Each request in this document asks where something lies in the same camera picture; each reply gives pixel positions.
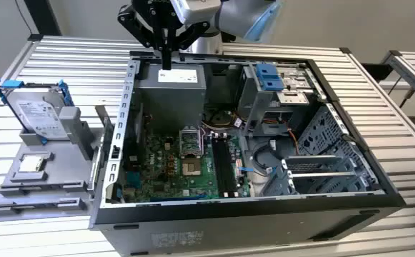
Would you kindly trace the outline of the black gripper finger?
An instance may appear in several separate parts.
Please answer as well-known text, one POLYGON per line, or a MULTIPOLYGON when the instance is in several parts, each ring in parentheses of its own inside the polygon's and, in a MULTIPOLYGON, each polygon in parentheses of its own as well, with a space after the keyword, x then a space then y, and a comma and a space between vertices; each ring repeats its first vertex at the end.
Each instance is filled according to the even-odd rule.
POLYGON ((163 28, 152 28, 134 10, 131 5, 124 5, 119 9, 118 22, 127 29, 135 39, 142 43, 146 48, 152 47, 160 52, 162 66, 167 69, 167 45, 164 43, 163 28))
POLYGON ((172 52, 186 50, 208 29, 208 22, 198 22, 176 35, 176 29, 168 28, 167 33, 167 69, 171 70, 172 52))

